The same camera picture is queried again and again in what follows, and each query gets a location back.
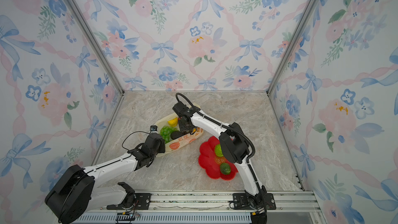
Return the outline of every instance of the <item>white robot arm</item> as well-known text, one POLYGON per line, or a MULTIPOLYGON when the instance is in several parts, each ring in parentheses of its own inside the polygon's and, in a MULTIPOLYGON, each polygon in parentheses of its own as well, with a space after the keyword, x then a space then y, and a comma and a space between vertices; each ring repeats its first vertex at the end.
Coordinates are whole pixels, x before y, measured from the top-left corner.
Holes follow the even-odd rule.
MULTIPOLYGON (((200 127, 220 140, 224 157, 233 163, 243 180, 246 197, 257 214, 266 214, 265 187, 257 179, 250 158, 255 149, 243 134, 237 123, 227 124, 213 119, 195 107, 183 94, 176 94, 177 103, 173 110, 179 117, 181 132, 192 132, 200 127), (191 107, 183 104, 178 96, 184 97, 191 107)), ((84 212, 108 205, 131 209, 136 202, 135 191, 126 183, 112 187, 98 188, 103 183, 127 172, 149 167, 158 153, 165 152, 165 142, 151 126, 145 143, 129 150, 113 160, 81 168, 71 166, 45 198, 45 203, 58 217, 58 221, 69 224, 84 212)))

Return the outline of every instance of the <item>wire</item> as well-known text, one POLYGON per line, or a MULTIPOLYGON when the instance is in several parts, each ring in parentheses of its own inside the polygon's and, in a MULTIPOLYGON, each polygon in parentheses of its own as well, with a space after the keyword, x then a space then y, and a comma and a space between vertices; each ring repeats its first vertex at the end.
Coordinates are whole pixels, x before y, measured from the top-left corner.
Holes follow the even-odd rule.
MULTIPOLYGON (((130 137, 132 134, 137 133, 137 132, 143 132, 143 131, 136 131, 136 132, 130 133, 130 135, 128 135, 127 138, 130 137)), ((129 149, 127 149, 126 147, 123 146, 123 144, 124 144, 124 142, 127 140, 127 138, 125 138, 124 141, 122 142, 122 147, 123 147, 124 149, 126 149, 126 150, 129 151, 129 149)))

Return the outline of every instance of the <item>red flower-shaped plate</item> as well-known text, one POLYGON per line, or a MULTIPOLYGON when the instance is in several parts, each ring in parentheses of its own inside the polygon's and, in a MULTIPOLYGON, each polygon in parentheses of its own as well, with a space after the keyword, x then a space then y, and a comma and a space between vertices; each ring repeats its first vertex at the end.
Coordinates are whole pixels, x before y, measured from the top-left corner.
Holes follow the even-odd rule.
POLYGON ((236 176, 238 170, 236 169, 235 165, 228 162, 225 157, 216 156, 214 153, 214 147, 216 147, 216 145, 219 143, 220 141, 216 137, 212 136, 208 141, 201 144, 198 162, 200 167, 206 170, 206 174, 211 179, 221 178, 222 180, 230 181, 236 176), (229 164, 231 167, 231 174, 224 175, 221 173, 220 164, 222 163, 229 164))

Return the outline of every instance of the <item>wall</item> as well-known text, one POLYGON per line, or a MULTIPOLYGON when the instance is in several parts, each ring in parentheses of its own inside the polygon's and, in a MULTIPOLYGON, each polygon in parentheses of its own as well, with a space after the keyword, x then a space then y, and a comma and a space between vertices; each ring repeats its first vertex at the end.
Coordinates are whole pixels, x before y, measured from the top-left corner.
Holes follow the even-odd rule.
POLYGON ((128 90, 265 90, 307 4, 76 1, 128 90))
POLYGON ((272 92, 276 113, 329 224, 398 223, 398 0, 323 1, 272 92))
POLYGON ((118 93, 63 0, 1 0, 0 60, 0 222, 52 223, 45 196, 90 165, 118 93))

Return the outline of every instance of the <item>green fruit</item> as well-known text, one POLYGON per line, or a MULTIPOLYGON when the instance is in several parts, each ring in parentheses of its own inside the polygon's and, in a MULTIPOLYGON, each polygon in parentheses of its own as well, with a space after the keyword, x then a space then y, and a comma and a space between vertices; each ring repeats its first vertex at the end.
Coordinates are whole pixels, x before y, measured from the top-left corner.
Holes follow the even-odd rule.
POLYGON ((222 163, 220 164, 220 171, 224 175, 229 175, 231 174, 231 167, 227 163, 222 163))
POLYGON ((214 147, 214 153, 216 153, 217 157, 223 157, 224 155, 222 154, 221 150, 221 145, 217 144, 216 147, 214 147))

